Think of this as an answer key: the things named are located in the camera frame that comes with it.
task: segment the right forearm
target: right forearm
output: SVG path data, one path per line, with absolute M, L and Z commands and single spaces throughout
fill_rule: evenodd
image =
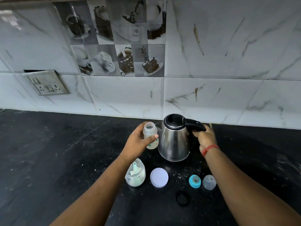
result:
M 300 216 L 255 182 L 218 148 L 205 157 L 220 191 L 239 225 L 299 225 Z

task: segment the hand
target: hand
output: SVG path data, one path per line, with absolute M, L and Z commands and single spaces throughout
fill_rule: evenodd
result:
M 216 145 L 215 134 L 211 128 L 205 125 L 206 131 L 203 132 L 193 132 L 193 135 L 198 138 L 200 143 L 200 152 L 202 153 L 204 149 L 208 148 L 210 145 Z
M 144 125 L 147 122 L 148 121 L 145 121 L 138 125 L 138 127 L 130 134 L 128 140 L 126 141 L 126 145 L 120 153 L 120 156 L 125 158 L 126 160 L 129 160 L 130 163 L 132 163 L 142 154 L 147 145 L 151 144 L 159 137 L 159 135 L 156 134 L 146 139 L 141 139 L 141 137 L 143 137 L 142 131 Z

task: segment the electrical outlet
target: electrical outlet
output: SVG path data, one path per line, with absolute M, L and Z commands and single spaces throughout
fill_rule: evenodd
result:
M 31 81 L 39 95 L 69 94 L 54 70 L 23 73 L 23 76 Z

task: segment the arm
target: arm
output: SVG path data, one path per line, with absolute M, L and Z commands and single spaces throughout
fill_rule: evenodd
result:
M 126 171 L 131 163 L 142 154 L 146 146 L 158 138 L 156 134 L 147 139 L 141 139 L 145 123 L 140 124 L 130 134 L 118 158 L 83 195 L 51 223 L 51 226 L 99 226 L 106 223 L 115 197 L 124 181 Z
M 200 151 L 216 145 L 215 135 L 207 125 L 206 132 L 194 132 Z M 232 215 L 240 226 L 301 225 L 301 216 L 272 192 L 243 173 L 218 148 L 205 155 L 206 162 Z

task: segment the person's left hand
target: person's left hand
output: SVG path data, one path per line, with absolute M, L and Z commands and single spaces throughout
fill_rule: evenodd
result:
M 120 156 L 126 160 L 129 160 L 132 163 L 135 159 L 137 159 L 142 152 L 145 150 L 146 146 L 150 143 L 154 142 L 159 135 L 156 134 L 154 136 L 150 136 L 146 139 L 141 139 L 143 137 L 143 128 L 144 125 L 148 121 L 145 121 L 138 125 L 138 127 L 130 134 L 128 140 L 126 141 L 126 145 L 124 146 Z

